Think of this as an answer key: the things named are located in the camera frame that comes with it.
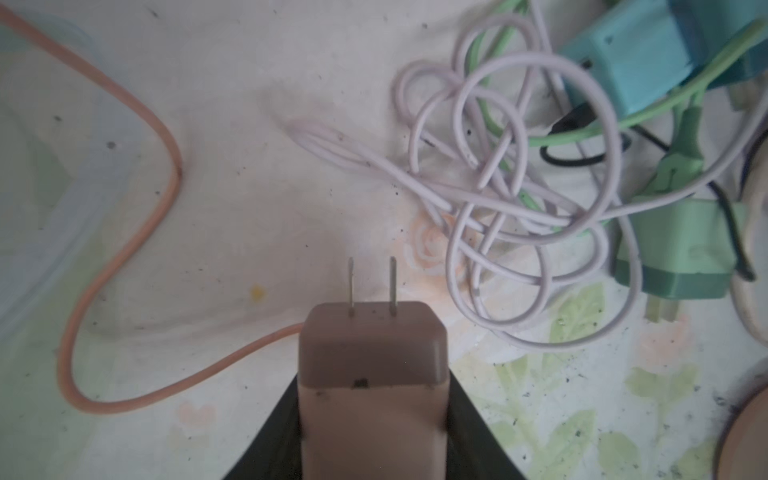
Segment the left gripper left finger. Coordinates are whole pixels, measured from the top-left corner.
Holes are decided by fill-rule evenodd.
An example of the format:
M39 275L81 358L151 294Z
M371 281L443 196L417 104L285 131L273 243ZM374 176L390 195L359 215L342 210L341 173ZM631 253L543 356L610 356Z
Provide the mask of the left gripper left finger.
M301 428L297 377L289 383L276 406L226 480L301 479Z

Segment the pink charger plug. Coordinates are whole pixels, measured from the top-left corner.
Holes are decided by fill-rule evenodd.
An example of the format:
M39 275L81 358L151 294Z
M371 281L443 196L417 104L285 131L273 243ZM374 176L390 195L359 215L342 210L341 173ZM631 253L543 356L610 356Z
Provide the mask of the pink charger plug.
M447 331L419 301L322 303L299 334L298 402L306 479L443 479Z

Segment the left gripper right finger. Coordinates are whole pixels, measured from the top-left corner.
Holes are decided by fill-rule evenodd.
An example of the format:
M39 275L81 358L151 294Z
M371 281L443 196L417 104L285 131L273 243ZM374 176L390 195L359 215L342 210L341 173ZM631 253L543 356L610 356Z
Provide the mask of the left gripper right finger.
M525 480L453 373L450 373L446 431L448 480Z

